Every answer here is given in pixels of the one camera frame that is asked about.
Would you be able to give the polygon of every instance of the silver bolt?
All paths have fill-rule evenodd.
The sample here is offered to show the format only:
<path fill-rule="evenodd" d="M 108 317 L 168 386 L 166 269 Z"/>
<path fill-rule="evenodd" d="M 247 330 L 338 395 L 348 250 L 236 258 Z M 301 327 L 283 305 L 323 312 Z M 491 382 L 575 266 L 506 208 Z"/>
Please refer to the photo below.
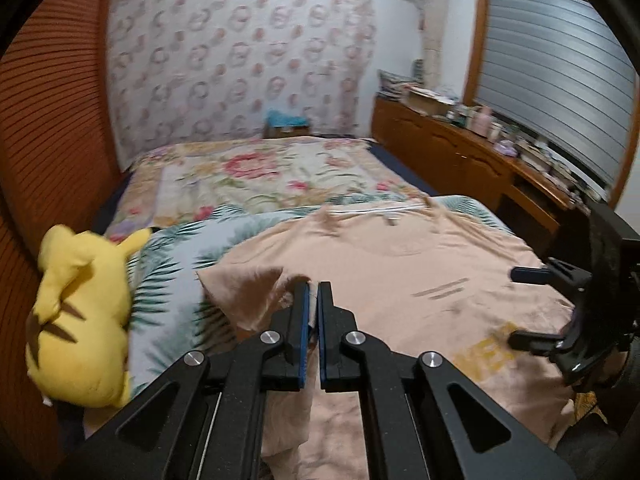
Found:
<path fill-rule="evenodd" d="M 260 341 L 267 345 L 276 344 L 280 341 L 280 334 L 278 334 L 275 330 L 265 330 L 260 334 Z"/>
<path fill-rule="evenodd" d="M 184 355 L 183 360 L 189 366 L 198 366 L 204 361 L 204 354 L 200 350 L 191 350 Z"/>
<path fill-rule="evenodd" d="M 442 356 L 437 352 L 425 352 L 422 354 L 422 362 L 429 368 L 437 368 L 442 364 Z"/>
<path fill-rule="evenodd" d="M 362 332 L 358 332 L 354 330 L 353 332 L 349 332 L 344 338 L 347 340 L 347 343 L 352 345 L 361 345 L 366 341 L 366 337 Z"/>

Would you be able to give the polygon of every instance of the wooden desk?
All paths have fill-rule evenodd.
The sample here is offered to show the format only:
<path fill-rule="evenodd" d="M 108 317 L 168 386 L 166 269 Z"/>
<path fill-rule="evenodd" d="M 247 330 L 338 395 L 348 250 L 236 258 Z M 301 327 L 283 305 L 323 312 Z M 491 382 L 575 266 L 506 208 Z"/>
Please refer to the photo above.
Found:
<path fill-rule="evenodd" d="M 442 194 L 475 198 L 541 256 L 574 209 L 571 197 L 521 160 L 503 156 L 483 137 L 376 100 L 374 139 Z"/>

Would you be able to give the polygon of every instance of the wall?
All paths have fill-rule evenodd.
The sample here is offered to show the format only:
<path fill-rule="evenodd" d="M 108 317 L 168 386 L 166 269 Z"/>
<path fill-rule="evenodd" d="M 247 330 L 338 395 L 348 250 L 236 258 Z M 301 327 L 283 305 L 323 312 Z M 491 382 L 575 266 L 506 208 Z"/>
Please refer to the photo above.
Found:
<path fill-rule="evenodd" d="M 640 150 L 636 152 L 636 160 L 631 167 L 616 213 L 640 233 Z"/>
<path fill-rule="evenodd" d="M 369 135 L 374 96 L 378 91 L 377 69 L 410 75 L 414 59 L 422 57 L 419 12 L 407 0 L 372 0 L 376 16 L 376 47 L 360 80 L 360 104 L 356 132 Z"/>
<path fill-rule="evenodd" d="M 462 97 L 476 27 L 476 0 L 449 0 L 445 23 L 440 84 Z"/>

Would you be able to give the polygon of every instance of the yellow plush toy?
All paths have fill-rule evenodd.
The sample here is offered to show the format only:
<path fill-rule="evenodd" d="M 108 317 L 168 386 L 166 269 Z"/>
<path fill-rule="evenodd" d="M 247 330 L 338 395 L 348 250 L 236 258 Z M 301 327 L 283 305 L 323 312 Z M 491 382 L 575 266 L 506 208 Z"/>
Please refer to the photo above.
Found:
<path fill-rule="evenodd" d="M 56 225 L 42 239 L 38 266 L 44 276 L 27 318 L 26 359 L 44 395 L 88 408 L 129 401 L 126 264 L 150 234 L 137 231 L 116 245 Z"/>

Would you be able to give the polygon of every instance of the brown stripe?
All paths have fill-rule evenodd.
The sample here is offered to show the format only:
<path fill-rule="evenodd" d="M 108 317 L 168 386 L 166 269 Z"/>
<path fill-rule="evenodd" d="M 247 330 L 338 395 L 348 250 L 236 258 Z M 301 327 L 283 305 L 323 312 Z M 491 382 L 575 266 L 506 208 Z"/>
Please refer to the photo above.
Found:
<path fill-rule="evenodd" d="M 38 323 L 38 318 L 33 315 L 33 310 L 27 316 L 25 332 L 29 352 L 31 352 L 31 357 L 39 368 L 40 362 L 38 360 L 38 351 L 40 350 L 40 346 L 38 344 L 38 336 L 40 335 L 40 324 Z"/>
<path fill-rule="evenodd" d="M 469 281 L 469 278 L 461 278 L 460 280 L 456 280 L 455 282 L 445 283 L 441 286 L 436 286 L 435 288 L 430 288 L 429 290 L 423 290 L 422 292 L 416 292 L 412 294 L 414 298 L 420 298 L 421 296 L 426 296 L 427 294 L 433 294 L 434 292 L 438 292 L 440 290 L 444 290 L 445 288 L 449 288 L 454 285 L 461 285 L 462 283 L 466 283 Z"/>
<path fill-rule="evenodd" d="M 453 290 L 448 290 L 447 292 L 443 292 L 442 294 L 438 294 L 437 296 L 431 296 L 429 299 L 430 300 L 441 300 L 442 298 L 446 298 L 447 296 L 450 296 L 451 294 L 455 294 L 457 292 L 462 292 L 464 289 L 464 287 L 459 286 L 458 288 L 454 288 Z"/>
<path fill-rule="evenodd" d="M 60 328 L 58 325 L 53 324 L 52 322 L 45 323 L 42 326 L 43 332 L 48 332 L 55 337 L 59 337 L 65 341 L 69 341 L 70 343 L 77 343 L 78 341 L 74 338 L 69 332 Z"/>
<path fill-rule="evenodd" d="M 71 314 L 73 317 L 77 317 L 78 319 L 82 319 L 82 321 L 86 320 L 86 318 L 82 314 L 80 314 L 74 307 L 72 307 L 68 303 L 65 303 L 65 301 L 63 301 L 60 304 L 60 310 L 62 312 L 66 312 L 67 314 Z"/>

